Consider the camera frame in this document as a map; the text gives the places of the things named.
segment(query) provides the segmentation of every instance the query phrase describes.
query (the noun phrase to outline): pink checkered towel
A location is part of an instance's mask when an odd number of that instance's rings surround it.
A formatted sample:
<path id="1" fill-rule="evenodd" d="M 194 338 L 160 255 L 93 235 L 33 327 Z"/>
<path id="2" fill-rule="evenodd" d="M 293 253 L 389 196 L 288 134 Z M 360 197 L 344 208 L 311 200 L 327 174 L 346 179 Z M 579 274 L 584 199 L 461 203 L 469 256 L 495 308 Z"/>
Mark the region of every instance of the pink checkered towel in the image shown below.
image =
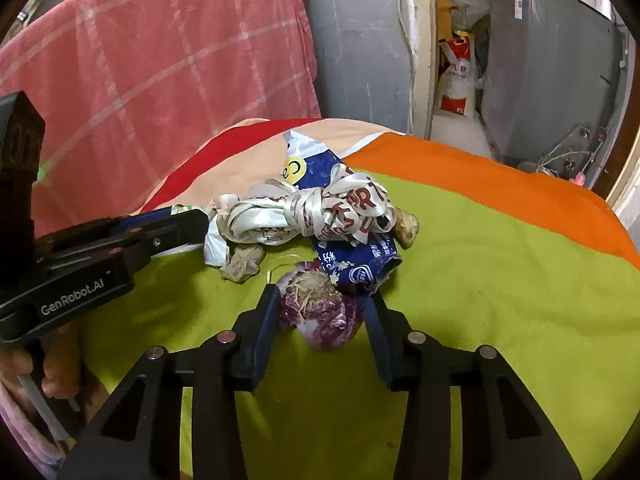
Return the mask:
<path id="1" fill-rule="evenodd" d="M 224 128 L 319 117 L 302 0 L 67 0 L 0 50 L 47 123 L 37 234 L 133 212 Z"/>

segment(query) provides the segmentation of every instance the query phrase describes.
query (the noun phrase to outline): ginger root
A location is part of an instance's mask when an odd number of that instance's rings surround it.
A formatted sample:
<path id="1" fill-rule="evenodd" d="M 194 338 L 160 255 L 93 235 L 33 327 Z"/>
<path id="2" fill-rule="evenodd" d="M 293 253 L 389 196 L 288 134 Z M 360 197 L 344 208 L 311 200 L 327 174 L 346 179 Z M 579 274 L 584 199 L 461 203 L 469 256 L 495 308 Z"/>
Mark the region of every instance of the ginger root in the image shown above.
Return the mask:
<path id="1" fill-rule="evenodd" d="M 220 268 L 222 278 L 234 283 L 244 283 L 260 272 L 264 260 L 264 247 L 260 244 L 238 244 L 228 265 Z"/>
<path id="2" fill-rule="evenodd" d="M 407 213 L 397 207 L 396 212 L 398 213 L 398 220 L 392 232 L 402 247 L 408 249 L 414 244 L 415 237 L 417 237 L 420 230 L 420 224 L 418 219 L 411 213 Z"/>

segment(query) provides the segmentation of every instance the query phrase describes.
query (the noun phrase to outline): finger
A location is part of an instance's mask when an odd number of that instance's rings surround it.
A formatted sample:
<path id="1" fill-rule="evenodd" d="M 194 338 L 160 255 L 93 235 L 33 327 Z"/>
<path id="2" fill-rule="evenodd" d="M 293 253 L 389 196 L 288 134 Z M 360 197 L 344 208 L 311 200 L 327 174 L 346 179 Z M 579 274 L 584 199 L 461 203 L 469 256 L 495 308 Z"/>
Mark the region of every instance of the finger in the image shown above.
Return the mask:
<path id="1" fill-rule="evenodd" d="M 56 334 L 51 339 L 44 358 L 44 373 L 47 381 L 47 395 L 58 398 L 72 397 L 80 383 L 80 350 L 78 334 L 71 327 L 63 334 Z"/>
<path id="2" fill-rule="evenodd" d="M 59 327 L 56 332 L 58 332 L 60 335 L 65 335 L 67 332 L 69 332 L 69 330 L 71 330 L 71 323 L 67 323 L 66 325 Z"/>
<path id="3" fill-rule="evenodd" d="M 30 374 L 33 361 L 24 348 L 0 348 L 0 368 L 14 374 Z"/>
<path id="4" fill-rule="evenodd" d="M 53 399 L 71 399 L 79 393 L 80 386 L 78 381 L 52 381 L 45 377 L 42 380 L 42 391 Z"/>
<path id="5" fill-rule="evenodd" d="M 14 393 L 22 387 L 18 380 L 18 376 L 11 372 L 0 373 L 0 383 L 4 384 L 4 387 L 10 393 Z"/>

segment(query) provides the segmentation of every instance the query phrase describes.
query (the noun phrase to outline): human hand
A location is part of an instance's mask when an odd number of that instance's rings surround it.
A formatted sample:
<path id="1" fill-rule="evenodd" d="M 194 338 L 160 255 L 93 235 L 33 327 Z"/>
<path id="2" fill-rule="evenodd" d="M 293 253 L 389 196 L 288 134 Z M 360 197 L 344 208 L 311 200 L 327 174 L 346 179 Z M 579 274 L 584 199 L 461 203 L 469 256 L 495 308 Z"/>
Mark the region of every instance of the human hand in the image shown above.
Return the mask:
<path id="1" fill-rule="evenodd" d="M 32 370 L 33 361 L 25 349 L 0 347 L 0 381 L 27 416 L 33 416 L 35 408 L 17 376 L 29 374 Z M 80 349 L 78 329 L 74 323 L 60 327 L 50 336 L 44 358 L 44 373 L 42 391 L 47 397 L 70 399 L 78 394 Z"/>

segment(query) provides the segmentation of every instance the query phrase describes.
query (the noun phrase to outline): screw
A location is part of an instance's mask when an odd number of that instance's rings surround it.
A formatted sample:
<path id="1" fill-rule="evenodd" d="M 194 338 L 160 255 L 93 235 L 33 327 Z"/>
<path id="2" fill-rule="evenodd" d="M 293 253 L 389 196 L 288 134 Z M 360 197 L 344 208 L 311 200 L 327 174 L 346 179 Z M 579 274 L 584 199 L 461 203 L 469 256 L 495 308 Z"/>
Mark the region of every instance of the screw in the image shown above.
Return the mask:
<path id="1" fill-rule="evenodd" d="M 498 351 L 489 345 L 482 345 L 480 347 L 480 355 L 485 359 L 495 359 L 498 355 Z"/>
<path id="2" fill-rule="evenodd" d="M 224 344 L 231 343 L 236 339 L 236 333 L 233 330 L 223 330 L 216 336 L 216 339 Z"/>
<path id="3" fill-rule="evenodd" d="M 427 341 L 427 336 L 423 332 L 409 332 L 409 335 L 406 337 L 409 340 L 409 343 L 413 343 L 414 345 L 421 345 L 425 341 Z"/>
<path id="4" fill-rule="evenodd" d="M 161 346 L 152 346 L 145 352 L 147 359 L 158 359 L 162 354 L 164 354 L 164 348 Z"/>

